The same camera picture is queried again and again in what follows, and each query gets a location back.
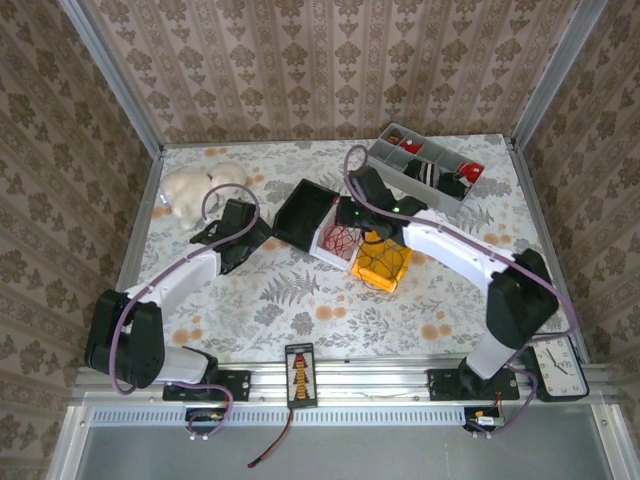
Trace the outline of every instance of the metal rail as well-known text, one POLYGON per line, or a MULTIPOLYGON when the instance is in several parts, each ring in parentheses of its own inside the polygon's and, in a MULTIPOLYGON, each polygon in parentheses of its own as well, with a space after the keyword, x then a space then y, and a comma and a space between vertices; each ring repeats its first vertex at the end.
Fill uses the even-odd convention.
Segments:
MULTIPOLYGON (((382 358, 357 360, 322 360, 316 362, 318 401, 322 406, 426 406, 482 405, 483 402, 433 402, 429 399, 426 371, 431 368, 455 368, 462 356, 425 358, 382 358)), ((250 370, 251 394, 246 407, 286 405, 286 374, 283 363, 231 363, 221 369, 250 370)), ((604 365, 585 365, 585 376, 591 389, 588 397, 577 404, 605 404, 614 396, 604 365)), ((517 376, 520 400, 505 405, 521 405, 531 391, 524 376, 517 376)), ((142 406, 175 405, 162 401, 163 385, 153 384, 144 390, 122 397, 111 388, 109 378, 99 372, 81 369, 71 404, 76 406, 142 406)), ((189 402, 188 406, 206 403, 189 402)))

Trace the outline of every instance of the gray floor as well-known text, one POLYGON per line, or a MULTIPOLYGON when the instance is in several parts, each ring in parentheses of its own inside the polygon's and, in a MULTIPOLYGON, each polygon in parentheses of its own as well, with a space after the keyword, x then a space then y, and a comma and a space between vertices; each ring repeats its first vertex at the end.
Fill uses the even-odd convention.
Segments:
POLYGON ((103 427, 89 433, 78 478, 594 479, 611 478, 588 407, 533 407, 491 440, 459 427, 294 427, 255 469, 246 464, 280 433, 227 428, 190 441, 181 428, 103 427))

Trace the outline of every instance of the wallpaper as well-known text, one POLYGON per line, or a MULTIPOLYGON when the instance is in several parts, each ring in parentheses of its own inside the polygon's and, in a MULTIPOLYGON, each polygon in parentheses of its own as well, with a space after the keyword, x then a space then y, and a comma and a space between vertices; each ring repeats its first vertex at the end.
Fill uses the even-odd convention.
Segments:
POLYGON ((609 1, 525 149, 593 360, 640 444, 640 2, 609 1))
POLYGON ((510 135, 577 0, 83 0, 163 143, 510 135))
POLYGON ((55 1, 0 1, 0 478, 44 478, 150 159, 55 1))

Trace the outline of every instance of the orange mesh basket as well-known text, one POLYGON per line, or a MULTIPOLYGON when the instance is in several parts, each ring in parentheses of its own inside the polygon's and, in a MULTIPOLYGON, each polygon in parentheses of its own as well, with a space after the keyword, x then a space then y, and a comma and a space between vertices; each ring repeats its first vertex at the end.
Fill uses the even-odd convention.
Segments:
POLYGON ((386 292, 393 293, 409 268, 413 250, 393 240, 380 242, 375 232, 368 232, 362 243, 351 273, 386 292))

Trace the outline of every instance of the circuit board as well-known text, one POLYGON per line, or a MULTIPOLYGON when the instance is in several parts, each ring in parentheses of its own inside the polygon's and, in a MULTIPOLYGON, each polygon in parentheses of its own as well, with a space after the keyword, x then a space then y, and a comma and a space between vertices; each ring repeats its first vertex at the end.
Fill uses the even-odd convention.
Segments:
POLYGON ((317 407, 316 368, 313 344, 301 343, 285 347, 287 370, 287 406, 317 407))

